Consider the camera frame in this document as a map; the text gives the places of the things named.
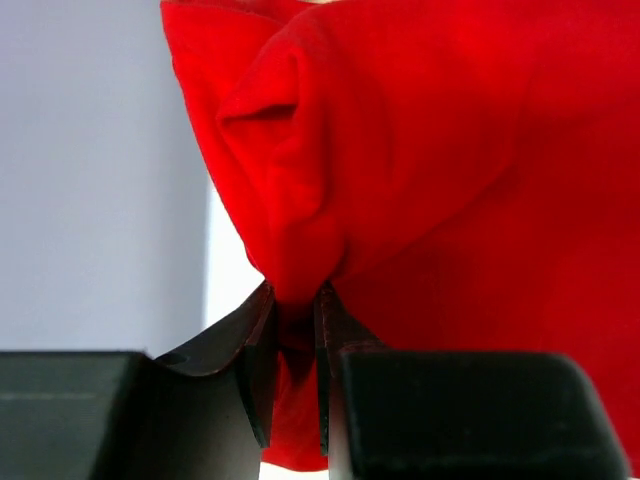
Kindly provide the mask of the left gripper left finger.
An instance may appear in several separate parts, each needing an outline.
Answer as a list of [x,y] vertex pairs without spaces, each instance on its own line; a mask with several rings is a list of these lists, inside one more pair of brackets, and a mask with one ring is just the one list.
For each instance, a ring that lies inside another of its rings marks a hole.
[[270,441],[275,305],[261,285],[175,349],[6,351],[5,479],[255,479]]

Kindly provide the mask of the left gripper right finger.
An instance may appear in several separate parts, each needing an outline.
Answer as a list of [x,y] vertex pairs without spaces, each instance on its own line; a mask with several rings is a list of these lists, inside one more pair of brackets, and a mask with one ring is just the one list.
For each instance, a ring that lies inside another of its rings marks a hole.
[[314,301],[321,449],[333,479],[626,479],[596,389],[566,356],[391,348],[334,288]]

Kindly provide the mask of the red t shirt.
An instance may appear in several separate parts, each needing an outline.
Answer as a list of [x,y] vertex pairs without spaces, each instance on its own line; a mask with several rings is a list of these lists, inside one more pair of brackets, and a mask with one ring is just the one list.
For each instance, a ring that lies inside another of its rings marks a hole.
[[263,458],[323,470],[324,283],[388,345],[560,352],[639,462],[635,1],[165,1],[197,143],[280,309]]

